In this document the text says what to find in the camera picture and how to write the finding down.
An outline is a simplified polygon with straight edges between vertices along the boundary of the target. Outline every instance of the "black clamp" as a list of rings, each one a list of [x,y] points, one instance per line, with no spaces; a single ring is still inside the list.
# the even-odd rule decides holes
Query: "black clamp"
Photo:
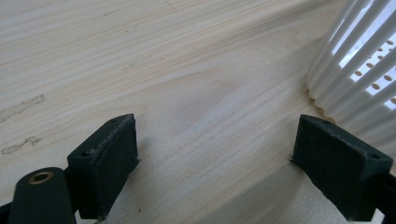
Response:
[[[393,159],[324,119],[301,115],[291,159],[348,221],[396,223]]]
[[[0,208],[0,223],[76,223],[104,220],[139,163],[134,115],[106,122],[67,157],[62,170],[48,167],[17,184],[12,203]]]

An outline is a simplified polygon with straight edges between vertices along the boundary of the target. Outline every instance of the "hole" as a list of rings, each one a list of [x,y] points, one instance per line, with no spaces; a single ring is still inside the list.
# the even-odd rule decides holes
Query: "hole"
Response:
[[[379,90],[379,86],[378,86],[377,84],[373,84],[372,87],[373,87],[375,90]]]
[[[84,151],[84,152],[81,153],[81,156],[87,157],[87,156],[89,156],[90,154],[91,154],[90,151]]]
[[[390,77],[390,76],[384,76],[384,79],[385,79],[386,81],[392,81],[392,77]]]
[[[53,172],[41,172],[29,178],[29,184],[41,184],[53,177]]]
[[[373,159],[375,159],[375,160],[379,160],[379,156],[378,155],[376,155],[376,154],[370,154],[370,157],[371,158],[373,158]]]

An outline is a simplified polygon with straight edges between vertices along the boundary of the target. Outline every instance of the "light wood grain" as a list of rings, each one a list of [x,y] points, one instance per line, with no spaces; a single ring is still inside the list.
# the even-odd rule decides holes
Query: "light wood grain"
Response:
[[[0,204],[134,113],[142,161],[107,223],[344,223],[288,161],[342,4],[2,1]]]

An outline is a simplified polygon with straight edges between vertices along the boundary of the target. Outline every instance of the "white ribbed container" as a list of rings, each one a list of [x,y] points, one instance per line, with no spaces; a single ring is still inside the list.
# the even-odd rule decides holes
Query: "white ribbed container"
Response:
[[[306,85],[328,118],[396,158],[396,0],[350,0]]]

